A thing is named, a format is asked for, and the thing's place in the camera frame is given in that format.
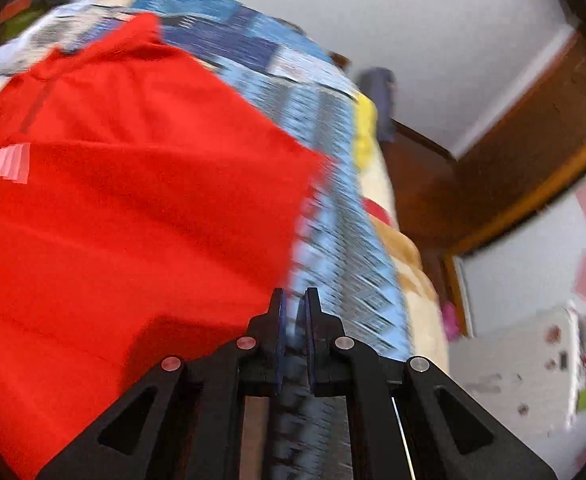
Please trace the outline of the red jacket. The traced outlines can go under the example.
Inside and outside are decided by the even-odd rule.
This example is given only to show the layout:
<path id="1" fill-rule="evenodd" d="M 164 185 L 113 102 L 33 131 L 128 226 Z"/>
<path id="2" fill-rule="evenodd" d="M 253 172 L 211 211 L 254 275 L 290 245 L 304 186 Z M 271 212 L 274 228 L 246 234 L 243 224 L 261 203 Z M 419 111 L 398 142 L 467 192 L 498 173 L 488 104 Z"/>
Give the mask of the red jacket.
<path id="1" fill-rule="evenodd" d="M 0 455 L 31 479 L 167 354 L 241 335 L 329 170 L 143 13 L 0 92 Z"/>

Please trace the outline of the yellow cream blanket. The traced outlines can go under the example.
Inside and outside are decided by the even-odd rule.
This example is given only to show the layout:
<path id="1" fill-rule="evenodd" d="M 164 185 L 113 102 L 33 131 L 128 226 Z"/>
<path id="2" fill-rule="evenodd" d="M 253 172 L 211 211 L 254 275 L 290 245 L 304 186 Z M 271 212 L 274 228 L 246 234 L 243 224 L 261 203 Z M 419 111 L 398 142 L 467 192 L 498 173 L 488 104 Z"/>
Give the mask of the yellow cream blanket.
<path id="1" fill-rule="evenodd" d="M 419 249 L 399 231 L 392 182 L 376 140 L 378 110 L 363 93 L 355 100 L 355 136 L 352 154 L 364 209 L 386 254 L 393 261 L 396 281 L 407 305 L 413 350 L 441 370 L 449 370 L 449 348 L 439 297 L 423 270 Z"/>

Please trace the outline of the white cabinet with stickers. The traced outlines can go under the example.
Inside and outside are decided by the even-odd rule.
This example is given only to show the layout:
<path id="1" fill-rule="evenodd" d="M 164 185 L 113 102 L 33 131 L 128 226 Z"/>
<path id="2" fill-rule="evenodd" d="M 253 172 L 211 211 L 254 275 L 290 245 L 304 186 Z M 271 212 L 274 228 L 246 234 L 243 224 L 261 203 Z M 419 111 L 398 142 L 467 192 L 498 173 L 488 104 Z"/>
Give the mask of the white cabinet with stickers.
<path id="1" fill-rule="evenodd" d="M 579 314 L 539 312 L 449 346 L 450 376 L 522 440 L 570 430 L 581 387 Z"/>

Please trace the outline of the blue patchwork bedspread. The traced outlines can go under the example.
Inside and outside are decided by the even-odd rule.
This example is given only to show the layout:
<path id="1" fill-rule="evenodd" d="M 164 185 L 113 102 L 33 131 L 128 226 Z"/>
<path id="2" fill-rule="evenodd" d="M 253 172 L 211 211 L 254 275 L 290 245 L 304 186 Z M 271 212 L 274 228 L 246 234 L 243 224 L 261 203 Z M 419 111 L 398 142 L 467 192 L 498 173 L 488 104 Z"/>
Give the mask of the blue patchwork bedspread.
<path id="1" fill-rule="evenodd" d="M 235 0 L 82 0 L 0 47 L 0 458 L 32 479 L 163 356 L 317 287 L 413 348 L 361 198 L 355 85 Z"/>

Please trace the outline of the brown wooden door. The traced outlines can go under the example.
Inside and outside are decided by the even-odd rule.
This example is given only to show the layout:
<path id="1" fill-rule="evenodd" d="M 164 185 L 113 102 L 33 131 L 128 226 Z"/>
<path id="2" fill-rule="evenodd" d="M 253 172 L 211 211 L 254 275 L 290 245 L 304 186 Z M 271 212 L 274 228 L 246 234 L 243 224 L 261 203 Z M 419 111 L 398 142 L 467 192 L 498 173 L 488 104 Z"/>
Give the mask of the brown wooden door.
<path id="1" fill-rule="evenodd" d="M 403 124 L 382 153 L 400 230 L 467 334 L 454 257 L 513 230 L 586 173 L 586 26 L 464 155 Z"/>

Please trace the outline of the dark blue bag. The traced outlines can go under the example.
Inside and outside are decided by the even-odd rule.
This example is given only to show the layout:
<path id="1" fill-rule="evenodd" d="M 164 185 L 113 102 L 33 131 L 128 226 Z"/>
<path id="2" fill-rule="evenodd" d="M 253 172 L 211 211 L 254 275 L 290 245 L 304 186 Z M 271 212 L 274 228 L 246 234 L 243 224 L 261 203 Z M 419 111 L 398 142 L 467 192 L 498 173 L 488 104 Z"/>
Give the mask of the dark blue bag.
<path id="1" fill-rule="evenodd" d="M 376 140 L 380 143 L 394 143 L 396 127 L 393 120 L 396 93 L 394 73 L 385 67 L 363 70 L 356 80 L 359 90 L 376 107 Z"/>

